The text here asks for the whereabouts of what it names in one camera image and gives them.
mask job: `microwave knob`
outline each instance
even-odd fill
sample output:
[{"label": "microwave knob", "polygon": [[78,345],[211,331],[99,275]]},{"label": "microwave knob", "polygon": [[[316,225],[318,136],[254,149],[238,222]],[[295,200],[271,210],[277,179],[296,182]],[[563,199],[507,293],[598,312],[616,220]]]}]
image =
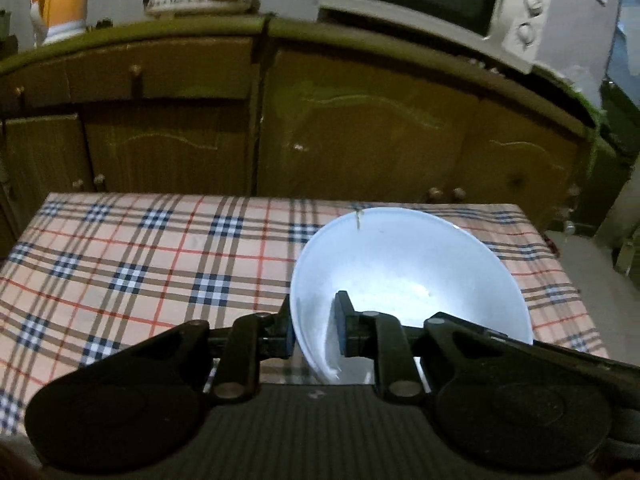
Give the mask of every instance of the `microwave knob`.
[{"label": "microwave knob", "polygon": [[529,11],[529,16],[535,18],[542,14],[542,11],[545,9],[542,4],[542,0],[525,0],[525,5],[527,6],[527,10]]},{"label": "microwave knob", "polygon": [[525,45],[530,45],[536,41],[536,30],[530,23],[523,23],[518,27],[518,39]]}]

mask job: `orange kettle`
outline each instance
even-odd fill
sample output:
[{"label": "orange kettle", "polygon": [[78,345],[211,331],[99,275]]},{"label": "orange kettle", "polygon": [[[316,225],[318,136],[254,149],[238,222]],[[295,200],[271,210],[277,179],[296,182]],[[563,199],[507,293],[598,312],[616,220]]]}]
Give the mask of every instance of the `orange kettle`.
[{"label": "orange kettle", "polygon": [[31,0],[36,45],[52,43],[86,30],[86,0]]}]

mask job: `table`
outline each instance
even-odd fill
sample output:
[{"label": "table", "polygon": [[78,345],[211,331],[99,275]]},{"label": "table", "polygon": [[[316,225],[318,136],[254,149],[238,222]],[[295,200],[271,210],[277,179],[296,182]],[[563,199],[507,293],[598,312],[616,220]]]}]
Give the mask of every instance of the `table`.
[{"label": "table", "polygon": [[[276,312],[324,224],[375,204],[233,196],[51,194],[0,272],[0,424],[24,432],[36,391],[190,319]],[[514,205],[404,205],[484,242],[517,280],[535,337],[606,356],[580,295]],[[300,350],[260,380],[311,383]]]}]

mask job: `drawer handle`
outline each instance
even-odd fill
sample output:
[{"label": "drawer handle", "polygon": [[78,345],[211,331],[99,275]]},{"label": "drawer handle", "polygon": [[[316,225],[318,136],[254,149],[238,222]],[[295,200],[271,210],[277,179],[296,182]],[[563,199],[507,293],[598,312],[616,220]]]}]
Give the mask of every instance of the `drawer handle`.
[{"label": "drawer handle", "polygon": [[444,193],[437,187],[432,187],[428,192],[429,200],[432,202],[439,202],[444,197]]},{"label": "drawer handle", "polygon": [[15,97],[18,99],[18,106],[24,108],[24,86],[17,86],[14,90]]},{"label": "drawer handle", "polygon": [[134,79],[137,79],[142,75],[142,67],[138,64],[131,65],[129,67],[129,73]]},{"label": "drawer handle", "polygon": [[455,202],[462,202],[466,198],[466,191],[461,187],[457,187],[453,190],[453,200]]},{"label": "drawer handle", "polygon": [[104,191],[104,181],[105,177],[103,174],[97,174],[94,178],[94,186],[96,191]]}]

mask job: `cabinet door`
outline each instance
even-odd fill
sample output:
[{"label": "cabinet door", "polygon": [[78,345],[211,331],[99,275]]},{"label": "cabinet door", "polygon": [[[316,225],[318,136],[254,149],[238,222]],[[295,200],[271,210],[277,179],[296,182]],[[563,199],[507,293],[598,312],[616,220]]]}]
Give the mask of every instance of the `cabinet door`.
[{"label": "cabinet door", "polygon": [[449,187],[466,191],[468,203],[517,204],[544,228],[566,197],[579,141],[521,111],[483,100]]},{"label": "cabinet door", "polygon": [[11,252],[12,247],[15,244],[15,237],[12,232],[9,221],[4,214],[4,211],[0,210],[0,258],[4,259]]},{"label": "cabinet door", "polygon": [[131,98],[246,99],[251,38],[139,41],[66,58],[72,102]]},{"label": "cabinet door", "polygon": [[448,180],[477,106],[425,78],[282,49],[264,90],[258,194],[424,202]]},{"label": "cabinet door", "polygon": [[50,192],[94,189],[82,124],[75,114],[6,121],[2,154],[20,230]]},{"label": "cabinet door", "polygon": [[248,104],[87,105],[82,119],[107,191],[248,193]]}]

